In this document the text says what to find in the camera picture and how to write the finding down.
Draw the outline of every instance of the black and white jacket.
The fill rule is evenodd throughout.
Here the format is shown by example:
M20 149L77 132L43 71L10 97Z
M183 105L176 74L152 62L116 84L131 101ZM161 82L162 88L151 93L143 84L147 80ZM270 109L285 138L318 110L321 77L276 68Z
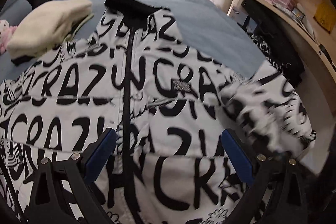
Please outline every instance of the black and white jacket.
M228 185L235 170L221 145L225 112L272 151L298 156L313 143L299 96L267 61L244 79L184 44L169 9L105 5L88 40L56 47L1 85L0 155L25 214L37 162L65 160L107 127L117 147L93 191L118 224L227 218L246 187ZM0 193L14 209L1 173Z

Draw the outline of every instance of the beige folded garment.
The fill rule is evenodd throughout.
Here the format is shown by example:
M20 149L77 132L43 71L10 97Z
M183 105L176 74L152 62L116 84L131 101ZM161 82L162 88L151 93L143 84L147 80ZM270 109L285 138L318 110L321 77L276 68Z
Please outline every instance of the beige folded garment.
M92 11L89 0L53 0L33 10L17 27L8 42L12 59L40 56L63 42L72 26Z

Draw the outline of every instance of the blue bedsheet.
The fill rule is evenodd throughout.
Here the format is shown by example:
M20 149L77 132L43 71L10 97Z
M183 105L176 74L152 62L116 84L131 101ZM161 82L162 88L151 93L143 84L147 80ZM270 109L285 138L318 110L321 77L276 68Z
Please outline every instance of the blue bedsheet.
M88 38L105 11L105 0L91 0L94 17L75 38ZM265 59L244 31L208 0L138 0L169 7L176 17L184 42L250 78ZM0 81L15 79L32 62L16 67L8 54L0 57Z

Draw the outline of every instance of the floor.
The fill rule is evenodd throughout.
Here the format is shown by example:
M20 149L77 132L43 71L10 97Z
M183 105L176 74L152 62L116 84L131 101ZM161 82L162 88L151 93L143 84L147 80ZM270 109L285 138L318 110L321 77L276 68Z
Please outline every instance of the floor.
M318 174L328 156L335 119L316 79L306 66L301 77L303 81L296 91L306 107L312 128L316 131L315 146L301 162Z

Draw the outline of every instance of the blue gripper pad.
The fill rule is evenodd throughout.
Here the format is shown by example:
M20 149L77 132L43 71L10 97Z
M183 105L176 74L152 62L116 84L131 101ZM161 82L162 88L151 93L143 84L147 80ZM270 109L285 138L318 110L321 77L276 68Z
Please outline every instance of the blue gripper pad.
M93 152L85 166L84 182L89 184L97 180L109 156L113 153L117 144L117 134L111 129Z
M239 179L251 186L254 182L252 164L227 129L222 133L222 146L232 162Z

